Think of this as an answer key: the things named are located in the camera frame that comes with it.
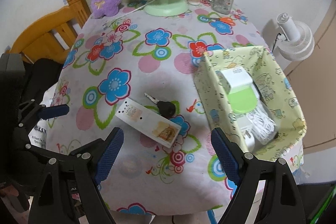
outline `white fan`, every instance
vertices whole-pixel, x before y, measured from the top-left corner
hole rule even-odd
[[[289,61],[307,59],[314,51],[315,41],[311,29],[301,21],[293,21],[287,14],[278,15],[277,22],[283,33],[277,43],[281,55]]]

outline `wooden chair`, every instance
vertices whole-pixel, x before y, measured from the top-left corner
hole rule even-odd
[[[52,34],[59,33],[69,48],[75,43],[77,33],[70,21],[75,19],[83,28],[91,12],[85,0],[67,0],[68,6],[35,21],[14,42],[10,53],[21,53],[25,62],[34,63],[41,58],[64,64],[70,50],[65,50]]]

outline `black key head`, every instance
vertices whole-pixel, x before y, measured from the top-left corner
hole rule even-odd
[[[160,115],[166,119],[170,119],[175,115],[176,106],[171,102],[159,101],[157,103],[157,107],[159,109]]]

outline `floral tablecloth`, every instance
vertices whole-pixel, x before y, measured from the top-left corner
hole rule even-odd
[[[124,7],[115,18],[138,5]],[[113,127],[122,128],[124,144],[108,178],[98,186],[111,210],[190,214],[226,207],[232,198],[236,186],[212,148],[192,74],[205,51],[267,45],[239,9],[221,21],[207,17],[220,15],[203,1],[168,18],[139,10],[115,21],[89,19],[64,64],[52,104],[68,104],[70,112],[48,121],[47,149],[69,154],[105,139]],[[182,130],[171,149],[114,117],[128,97],[157,112],[145,92],[176,105],[171,120]],[[302,147],[285,158],[294,171],[303,162]]]

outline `fan base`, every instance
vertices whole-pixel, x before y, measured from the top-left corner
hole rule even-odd
[[[168,4],[161,4],[160,0],[155,0],[148,4],[144,10],[152,16],[172,17],[185,13],[188,10],[188,4],[186,0],[168,0]]]

